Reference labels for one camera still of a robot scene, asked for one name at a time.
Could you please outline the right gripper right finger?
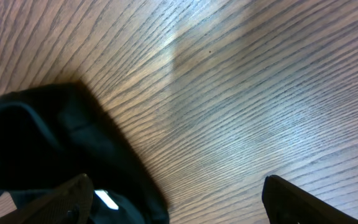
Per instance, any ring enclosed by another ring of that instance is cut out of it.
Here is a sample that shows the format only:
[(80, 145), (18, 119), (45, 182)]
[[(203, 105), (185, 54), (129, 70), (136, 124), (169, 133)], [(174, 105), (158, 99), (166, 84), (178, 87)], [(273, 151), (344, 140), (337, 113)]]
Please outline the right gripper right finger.
[(358, 220), (330, 206), (278, 175), (265, 178), (262, 202), (270, 223), (358, 224)]

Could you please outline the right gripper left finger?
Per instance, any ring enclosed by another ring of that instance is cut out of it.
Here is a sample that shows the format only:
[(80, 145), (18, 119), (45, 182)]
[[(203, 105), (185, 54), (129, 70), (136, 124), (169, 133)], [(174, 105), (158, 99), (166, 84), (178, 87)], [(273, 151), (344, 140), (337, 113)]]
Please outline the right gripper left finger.
[(81, 174), (23, 208), (0, 217), (0, 224), (83, 224), (93, 203), (91, 179)]

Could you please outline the black t-shirt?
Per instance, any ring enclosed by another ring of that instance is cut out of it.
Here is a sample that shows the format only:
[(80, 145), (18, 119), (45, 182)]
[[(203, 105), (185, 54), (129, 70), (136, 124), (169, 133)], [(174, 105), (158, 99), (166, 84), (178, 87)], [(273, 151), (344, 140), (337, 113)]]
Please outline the black t-shirt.
[(170, 221), (145, 167), (90, 92), (77, 83), (0, 96), (0, 196), (17, 208), (86, 174), (116, 204), (93, 199), (88, 223)]

